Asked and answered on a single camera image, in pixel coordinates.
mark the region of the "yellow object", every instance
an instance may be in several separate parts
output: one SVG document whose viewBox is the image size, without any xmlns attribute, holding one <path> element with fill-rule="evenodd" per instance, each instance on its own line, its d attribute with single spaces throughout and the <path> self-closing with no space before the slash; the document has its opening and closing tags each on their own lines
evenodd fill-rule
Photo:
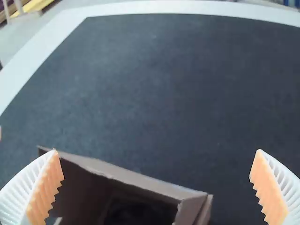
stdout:
<svg viewBox="0 0 300 225">
<path fill-rule="evenodd" d="M 55 1 L 55 0 L 31 0 L 26 5 L 23 6 L 23 10 L 25 13 L 38 12 L 38 11 L 41 11 L 46 6 L 48 6 L 53 1 Z M 17 17 L 18 15 L 19 15 L 19 12 L 16 11 L 10 17 L 14 18 L 14 17 Z"/>
<path fill-rule="evenodd" d="M 0 190 L 3 225 L 45 225 L 64 175 L 52 150 L 23 168 Z"/>
<path fill-rule="evenodd" d="M 259 149 L 249 178 L 269 225 L 300 224 L 300 179 L 292 171 Z"/>
</svg>

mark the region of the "brown cardboard box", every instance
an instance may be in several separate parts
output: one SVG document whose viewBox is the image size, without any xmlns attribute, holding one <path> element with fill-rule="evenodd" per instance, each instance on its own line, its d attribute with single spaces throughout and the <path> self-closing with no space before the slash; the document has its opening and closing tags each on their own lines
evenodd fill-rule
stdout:
<svg viewBox="0 0 300 225">
<path fill-rule="evenodd" d="M 50 149 L 39 147 L 43 155 Z M 207 225 L 212 195 L 166 183 L 98 159 L 59 151 L 65 175 L 50 216 L 59 225 Z"/>
</svg>

